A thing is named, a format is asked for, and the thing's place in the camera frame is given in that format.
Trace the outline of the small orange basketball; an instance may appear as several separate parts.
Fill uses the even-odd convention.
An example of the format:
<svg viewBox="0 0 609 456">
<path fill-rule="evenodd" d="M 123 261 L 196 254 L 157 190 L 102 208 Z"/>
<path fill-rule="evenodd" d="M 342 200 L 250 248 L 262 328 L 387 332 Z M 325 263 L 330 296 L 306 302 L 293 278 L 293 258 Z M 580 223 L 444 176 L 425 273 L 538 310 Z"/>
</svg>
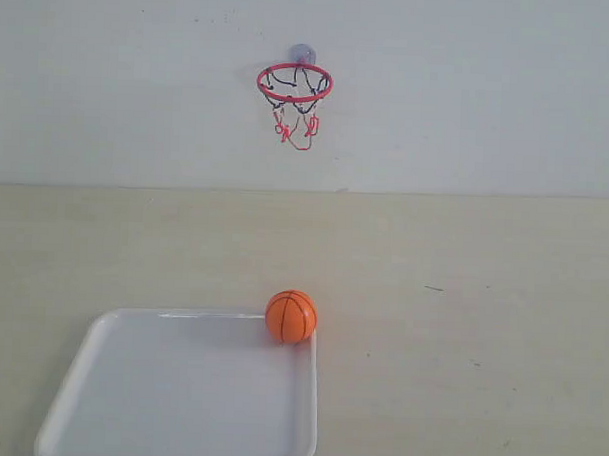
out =
<svg viewBox="0 0 609 456">
<path fill-rule="evenodd" d="M 268 302 L 266 327 L 279 343 L 297 344 L 309 339 L 317 326 L 315 301 L 305 292 L 285 290 Z"/>
</svg>

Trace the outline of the red mini basketball hoop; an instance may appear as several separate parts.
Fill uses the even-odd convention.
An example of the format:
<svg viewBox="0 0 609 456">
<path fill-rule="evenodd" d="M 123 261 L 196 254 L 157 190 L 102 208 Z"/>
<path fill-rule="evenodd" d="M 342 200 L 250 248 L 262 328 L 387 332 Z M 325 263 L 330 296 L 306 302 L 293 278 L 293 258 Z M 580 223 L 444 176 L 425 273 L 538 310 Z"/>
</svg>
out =
<svg viewBox="0 0 609 456">
<path fill-rule="evenodd" d="M 298 152 L 310 150 L 320 131 L 318 108 L 334 78 L 317 65 L 283 62 L 262 69 L 255 84 L 271 108 L 279 142 Z"/>
</svg>

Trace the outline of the clear suction cup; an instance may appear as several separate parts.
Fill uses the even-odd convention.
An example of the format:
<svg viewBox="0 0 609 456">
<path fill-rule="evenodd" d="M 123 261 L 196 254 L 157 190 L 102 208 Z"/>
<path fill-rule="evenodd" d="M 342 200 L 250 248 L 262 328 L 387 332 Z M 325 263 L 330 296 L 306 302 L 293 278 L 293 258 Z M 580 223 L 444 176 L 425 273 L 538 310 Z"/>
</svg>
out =
<svg viewBox="0 0 609 456">
<path fill-rule="evenodd" d="M 288 60 L 296 65 L 314 65 L 316 51 L 308 44 L 292 45 L 289 49 Z"/>
</svg>

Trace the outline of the white plastic tray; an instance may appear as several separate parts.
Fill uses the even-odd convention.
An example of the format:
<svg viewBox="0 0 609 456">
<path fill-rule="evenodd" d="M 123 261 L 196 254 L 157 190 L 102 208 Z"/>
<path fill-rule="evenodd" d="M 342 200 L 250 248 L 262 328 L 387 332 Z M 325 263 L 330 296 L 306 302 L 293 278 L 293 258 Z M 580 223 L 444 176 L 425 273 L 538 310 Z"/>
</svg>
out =
<svg viewBox="0 0 609 456">
<path fill-rule="evenodd" d="M 314 456 L 316 341 L 260 314 L 120 309 L 87 331 L 35 456 Z"/>
</svg>

